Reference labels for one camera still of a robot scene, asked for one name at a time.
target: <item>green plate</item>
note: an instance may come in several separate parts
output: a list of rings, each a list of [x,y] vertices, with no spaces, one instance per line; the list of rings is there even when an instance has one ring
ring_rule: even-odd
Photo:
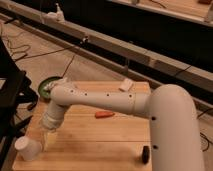
[[[49,101],[50,100],[50,91],[46,91],[44,90],[44,87],[49,84],[52,81],[56,81],[61,79],[62,77],[59,76],[53,76],[53,77],[49,77],[47,79],[45,79],[44,81],[42,81],[38,87],[38,93],[40,95],[41,98],[43,98],[44,100]]]

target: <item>wire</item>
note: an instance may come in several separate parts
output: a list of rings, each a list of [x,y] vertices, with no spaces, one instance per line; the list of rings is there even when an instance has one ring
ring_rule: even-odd
[[[192,65],[189,65],[189,66],[186,67],[185,69],[178,71],[175,75],[173,75],[173,77],[177,77],[177,76],[180,75],[182,72],[187,71],[187,70],[188,70],[189,68],[191,68],[191,67],[192,67]]]
[[[40,6],[39,6],[39,11],[40,11],[40,20],[43,22],[43,16],[42,16],[42,6],[43,6],[44,0],[40,0]]]
[[[203,138],[207,142],[206,148],[203,149],[203,152],[205,152],[209,149],[210,145],[213,145],[213,142],[211,140],[209,140],[209,138],[202,132],[200,133],[200,136],[201,136],[201,138]]]
[[[153,2],[153,3],[155,3],[155,4],[158,4],[158,5],[160,5],[162,8],[166,9],[166,6],[163,5],[163,4],[160,3],[160,2],[157,2],[157,1],[155,1],[155,0],[149,0],[149,1],[150,1],[150,2]]]
[[[81,41],[81,42],[79,43],[78,49],[77,49],[76,52],[73,54],[72,59],[70,60],[70,62],[68,63],[68,65],[67,65],[67,67],[66,67],[64,73],[62,74],[62,78],[66,75],[67,70],[69,69],[70,65],[73,63],[73,61],[74,61],[74,59],[75,59],[75,56],[76,56],[76,55],[78,54],[78,52],[80,51],[81,45],[82,45],[82,44],[83,44],[83,42]]]
[[[205,111],[203,111],[201,114],[197,116],[197,119],[199,119],[201,116],[203,116],[204,114],[206,114],[208,111],[211,111],[211,110],[213,110],[213,108],[206,109]]]
[[[50,55],[50,54],[62,52],[62,51],[68,50],[68,49],[72,49],[75,46],[76,45],[69,46],[69,47],[66,47],[66,48],[63,48],[63,49],[59,49],[59,50],[55,50],[55,51],[52,51],[52,52],[46,52],[46,53],[42,53],[42,54],[38,54],[38,55],[32,55],[32,56],[22,57],[22,58],[15,59],[14,61],[18,62],[18,61],[23,60],[23,59],[31,59],[31,58],[37,58],[37,57],[41,57],[41,56],[46,56],[46,55]]]
[[[1,38],[2,38],[2,40],[6,41],[6,45],[11,52],[11,57],[14,57],[17,54],[23,54],[21,57],[18,57],[18,58],[26,57],[28,55],[27,51],[29,51],[31,49],[31,46],[29,44],[23,44],[21,46],[14,47],[12,41],[9,39],[9,38],[18,38],[19,36],[21,36],[22,34],[24,34],[26,32],[20,32],[19,34],[15,35],[15,36],[3,35],[3,32],[4,32],[3,25],[1,23]]]

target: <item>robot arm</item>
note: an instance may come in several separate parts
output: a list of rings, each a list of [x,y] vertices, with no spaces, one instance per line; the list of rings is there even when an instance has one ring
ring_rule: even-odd
[[[71,105],[83,104],[150,120],[153,171],[204,171],[196,109],[181,87],[164,85],[152,94],[86,92],[71,82],[55,86],[42,124],[60,127]]]

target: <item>white paper cup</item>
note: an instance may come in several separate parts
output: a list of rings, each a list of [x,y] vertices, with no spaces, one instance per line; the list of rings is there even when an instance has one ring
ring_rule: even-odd
[[[23,136],[16,140],[15,149],[18,150],[25,161],[32,161],[42,151],[42,145],[36,140]]]

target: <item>wooden tabletop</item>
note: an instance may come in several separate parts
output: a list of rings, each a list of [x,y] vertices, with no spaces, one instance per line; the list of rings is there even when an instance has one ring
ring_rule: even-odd
[[[75,82],[78,88],[95,91],[118,91],[120,82]],[[147,82],[134,83],[131,91],[150,92]],[[38,122],[47,104],[39,102],[27,129],[27,136],[43,141]],[[151,171],[151,161],[144,165],[140,156],[150,145],[148,120],[116,113],[96,119],[102,109],[75,105],[66,113],[58,129],[54,146],[36,160],[23,161],[17,154],[14,171]]]
[[[130,3],[131,0],[118,0],[121,2]],[[198,0],[153,0],[166,7],[167,10],[174,12],[180,12],[183,14],[190,14],[198,17],[203,17],[207,15],[210,5],[200,4]],[[154,3],[150,0],[140,0],[140,5],[150,5],[154,7],[162,8],[161,5]]]

